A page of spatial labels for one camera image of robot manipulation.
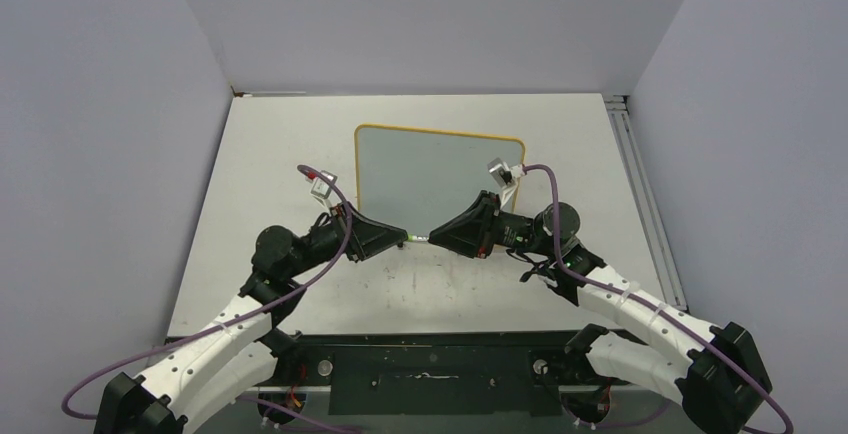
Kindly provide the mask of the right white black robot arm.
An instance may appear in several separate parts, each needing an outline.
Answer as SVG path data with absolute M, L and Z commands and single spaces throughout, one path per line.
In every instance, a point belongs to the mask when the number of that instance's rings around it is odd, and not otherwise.
M 530 218 L 502 211 L 499 196 L 483 191 L 428 241 L 469 258 L 486 258 L 495 247 L 524 262 L 541 256 L 523 281 L 541 278 L 558 296 L 634 337 L 586 327 L 567 346 L 573 379 L 590 382 L 600 375 L 649 389 L 681 406 L 704 433 L 745 431 L 772 390 L 751 334 L 735 322 L 720 327 L 650 295 L 585 248 L 579 227 L 577 211 L 566 203 Z

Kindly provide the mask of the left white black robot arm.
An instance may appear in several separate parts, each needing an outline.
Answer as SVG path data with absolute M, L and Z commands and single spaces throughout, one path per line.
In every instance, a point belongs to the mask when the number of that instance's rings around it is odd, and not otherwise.
M 360 262 L 408 239 L 405 230 L 362 216 L 348 203 L 323 214 L 303 236 L 273 225 L 260 232 L 252 272 L 238 293 L 194 336 L 135 376 L 104 388 L 97 433 L 193 433 L 250 387 L 290 382 L 295 340 L 279 330 L 302 299 L 296 276 L 341 257 Z

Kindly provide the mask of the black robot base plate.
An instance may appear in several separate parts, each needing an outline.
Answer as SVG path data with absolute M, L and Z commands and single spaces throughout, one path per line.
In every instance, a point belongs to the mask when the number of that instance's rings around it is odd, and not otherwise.
M 309 334 L 260 383 L 263 392 L 326 394 L 332 415 L 555 416 L 564 398 L 644 393 L 590 371 L 565 347 L 575 331 Z

